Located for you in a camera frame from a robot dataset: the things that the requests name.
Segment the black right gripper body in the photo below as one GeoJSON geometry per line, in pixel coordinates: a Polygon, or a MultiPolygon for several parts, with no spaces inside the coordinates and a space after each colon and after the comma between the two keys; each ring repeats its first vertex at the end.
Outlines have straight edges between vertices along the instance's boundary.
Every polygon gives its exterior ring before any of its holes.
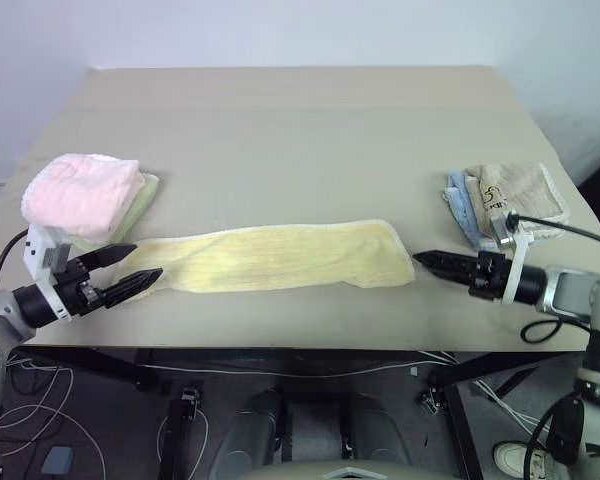
{"type": "Polygon", "coordinates": [[[511,269],[511,261],[504,254],[480,251],[469,285],[469,295],[484,300],[501,299],[511,269]]]}

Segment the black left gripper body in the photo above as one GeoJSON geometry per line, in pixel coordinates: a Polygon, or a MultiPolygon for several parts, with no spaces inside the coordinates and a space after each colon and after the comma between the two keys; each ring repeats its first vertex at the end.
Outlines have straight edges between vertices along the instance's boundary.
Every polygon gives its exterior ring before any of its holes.
{"type": "Polygon", "coordinates": [[[90,280],[90,272],[101,267],[97,258],[74,258],[54,274],[55,291],[71,316],[84,316],[104,306],[103,293],[90,280]]]}

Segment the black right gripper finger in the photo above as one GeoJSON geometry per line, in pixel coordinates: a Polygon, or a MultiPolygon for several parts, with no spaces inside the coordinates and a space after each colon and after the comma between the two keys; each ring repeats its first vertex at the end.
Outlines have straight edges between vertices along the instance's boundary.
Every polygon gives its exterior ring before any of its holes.
{"type": "Polygon", "coordinates": [[[454,282],[467,287],[473,287],[476,285],[477,270],[475,268],[447,269],[428,267],[427,270],[434,276],[446,281],[454,282]]]}
{"type": "Polygon", "coordinates": [[[413,258],[430,271],[471,271],[476,268],[477,258],[442,250],[416,253],[413,258]]]}

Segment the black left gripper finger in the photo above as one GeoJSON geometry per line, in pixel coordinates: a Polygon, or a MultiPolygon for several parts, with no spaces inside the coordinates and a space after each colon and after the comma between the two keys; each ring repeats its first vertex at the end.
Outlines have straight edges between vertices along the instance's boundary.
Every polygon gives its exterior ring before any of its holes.
{"type": "Polygon", "coordinates": [[[137,248],[136,244],[118,243],[106,245],[75,258],[82,267],[90,272],[119,263],[137,248]]]}
{"type": "Polygon", "coordinates": [[[102,305],[111,308],[149,289],[162,275],[162,268],[137,271],[101,291],[102,305]]]}

